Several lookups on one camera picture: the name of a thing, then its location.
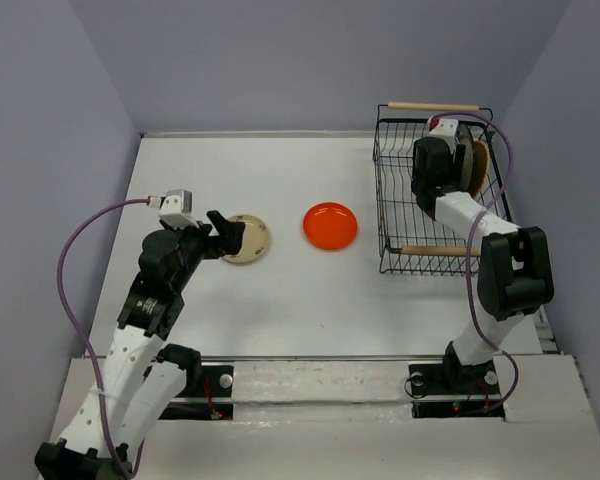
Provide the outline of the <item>woven bamboo round plate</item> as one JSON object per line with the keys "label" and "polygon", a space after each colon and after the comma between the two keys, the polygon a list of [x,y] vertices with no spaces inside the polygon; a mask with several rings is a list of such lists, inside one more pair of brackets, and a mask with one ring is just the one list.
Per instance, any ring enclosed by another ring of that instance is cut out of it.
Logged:
{"label": "woven bamboo round plate", "polygon": [[477,198],[488,178],[490,167],[488,145],[482,140],[476,140],[473,144],[473,155],[473,168],[468,192],[473,198]]}

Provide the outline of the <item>black rimmed beige plate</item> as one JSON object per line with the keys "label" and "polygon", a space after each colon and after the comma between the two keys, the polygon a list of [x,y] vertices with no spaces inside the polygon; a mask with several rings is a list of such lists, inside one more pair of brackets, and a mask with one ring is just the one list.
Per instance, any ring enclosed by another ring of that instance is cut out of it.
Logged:
{"label": "black rimmed beige plate", "polygon": [[459,155],[460,162],[460,177],[459,185],[463,191],[468,192],[473,198],[476,197],[476,187],[474,185],[474,139],[469,127],[460,123],[456,132],[456,153]]}

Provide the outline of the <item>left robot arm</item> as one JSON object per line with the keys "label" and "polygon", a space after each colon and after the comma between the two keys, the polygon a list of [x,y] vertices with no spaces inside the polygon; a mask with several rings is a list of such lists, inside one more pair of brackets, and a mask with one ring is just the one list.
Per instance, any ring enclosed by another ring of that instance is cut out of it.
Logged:
{"label": "left robot arm", "polygon": [[245,231],[215,210],[207,217],[207,223],[162,218],[161,229],[144,238],[109,352],[92,364],[93,386],[58,439],[38,448],[34,463],[43,478],[133,478],[144,441],[168,404],[199,388],[199,352],[167,338],[199,264],[238,253]]}

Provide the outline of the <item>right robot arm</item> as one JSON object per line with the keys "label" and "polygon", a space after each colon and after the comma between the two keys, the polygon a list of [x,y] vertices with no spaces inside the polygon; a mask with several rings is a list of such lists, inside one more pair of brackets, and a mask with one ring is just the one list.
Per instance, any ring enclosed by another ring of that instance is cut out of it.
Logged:
{"label": "right robot arm", "polygon": [[495,215],[460,189],[459,175],[445,140],[415,142],[411,188],[418,206],[465,240],[467,266],[473,248],[480,248],[477,279],[465,274],[470,325],[448,344],[435,376],[453,392],[483,377],[511,330],[554,296],[545,232]]}

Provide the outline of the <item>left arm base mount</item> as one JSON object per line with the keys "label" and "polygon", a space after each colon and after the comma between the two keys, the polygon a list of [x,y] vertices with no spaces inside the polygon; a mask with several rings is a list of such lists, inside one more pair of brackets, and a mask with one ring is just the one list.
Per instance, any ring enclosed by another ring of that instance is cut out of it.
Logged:
{"label": "left arm base mount", "polygon": [[161,420],[227,421],[233,419],[234,366],[203,363],[200,379],[188,382],[166,407]]}

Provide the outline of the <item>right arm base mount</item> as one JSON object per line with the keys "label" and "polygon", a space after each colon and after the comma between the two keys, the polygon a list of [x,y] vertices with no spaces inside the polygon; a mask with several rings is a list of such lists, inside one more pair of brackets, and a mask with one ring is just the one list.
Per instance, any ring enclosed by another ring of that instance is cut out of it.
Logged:
{"label": "right arm base mount", "polygon": [[451,384],[443,374],[441,363],[409,366],[403,389],[414,419],[505,418],[493,361],[460,383]]}

